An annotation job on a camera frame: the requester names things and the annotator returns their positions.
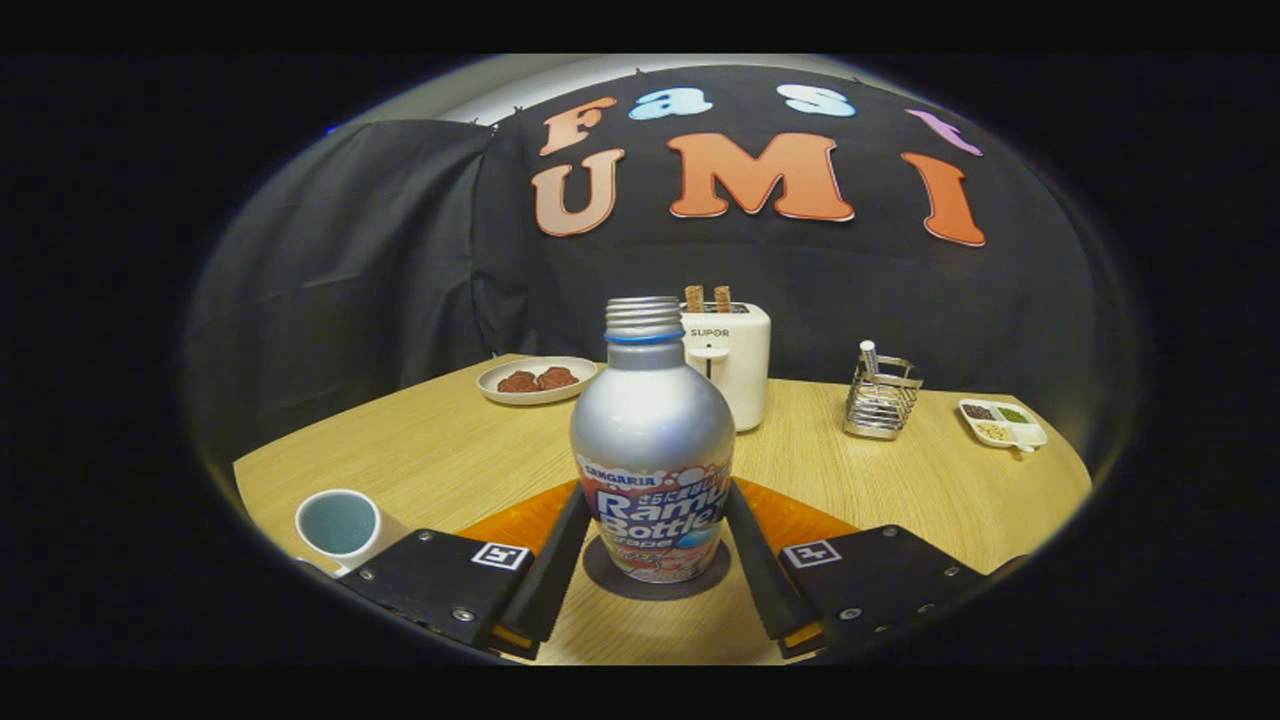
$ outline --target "white tray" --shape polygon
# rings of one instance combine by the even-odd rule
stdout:
[[[980,407],[986,410],[987,413],[991,414],[993,419],[987,420],[982,418],[970,418],[969,414],[965,413],[966,405],[970,407]],[[1048,433],[1044,432],[1044,428],[1041,427],[1041,424],[1036,420],[1036,416],[1032,415],[1029,410],[1027,410],[1020,405],[966,397],[959,402],[957,409],[960,411],[960,416],[969,423],[969,429],[973,430],[973,436],[978,438],[979,442],[983,442],[992,447],[1019,447],[1019,448],[1025,448],[1025,451],[1033,452],[1037,447],[1048,442]],[[1027,421],[1025,423],[1010,421],[1000,413],[1001,409],[1018,413],[1019,415],[1025,418]],[[988,437],[983,434],[982,430],[979,429],[983,427],[995,428],[996,433],[1004,430],[1004,433],[1009,436],[1009,439],[1004,441]]]

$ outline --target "wooden table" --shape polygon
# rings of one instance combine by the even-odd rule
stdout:
[[[512,407],[475,378],[502,356],[321,420],[236,462],[241,497],[284,552],[337,565],[296,533],[294,511],[326,488],[364,492],[408,528],[456,532],[577,475],[568,445],[576,400]],[[764,421],[737,436],[733,474],[859,528],[899,524],[979,573],[1034,551],[1092,483],[1065,439],[1033,454],[979,443],[956,402],[1007,395],[924,389],[893,441],[846,434],[847,386],[771,379]],[[595,528],[588,542],[595,537]],[[724,527],[732,550],[732,533]],[[728,577],[696,597],[626,600],[575,574],[538,664],[782,664],[733,553]]]

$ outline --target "bottle label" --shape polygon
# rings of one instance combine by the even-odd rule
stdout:
[[[627,575],[650,583],[696,577],[719,546],[730,460],[632,471],[577,456],[582,491],[604,544]]]

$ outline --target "silver bottle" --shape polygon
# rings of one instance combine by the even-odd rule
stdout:
[[[719,547],[733,416],[719,389],[685,363],[676,297],[611,300],[605,325],[608,366],[570,423],[580,482],[623,573],[687,580]]]

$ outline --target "plate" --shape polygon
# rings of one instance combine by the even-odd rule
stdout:
[[[965,411],[965,406],[973,410],[975,415],[986,413],[991,418],[974,418]],[[1030,410],[1020,405],[966,397],[960,401],[959,407],[960,416],[969,423],[969,429],[973,430],[974,437],[992,447],[1025,445],[1034,448],[1048,442],[1048,433],[1044,432],[1044,428],[1036,420]],[[1000,439],[1000,437],[992,436],[1005,436],[1009,439]]]
[[[548,368],[554,366],[568,368],[570,373],[577,378],[577,382],[571,386],[558,387],[556,389],[540,389],[538,392],[502,392],[498,389],[498,383],[511,377],[512,373],[517,370],[527,370],[536,378],[547,372]],[[500,402],[503,405],[545,405],[548,402],[557,402],[564,400],[566,397],[573,397],[575,395],[582,392],[586,383],[591,382],[591,378],[599,372],[595,363],[585,357],[567,357],[567,356],[549,356],[549,357],[525,357],[524,360],[515,360],[512,363],[506,363],[498,365],[497,368],[490,368],[476,378],[476,387],[485,397],[494,402]]]

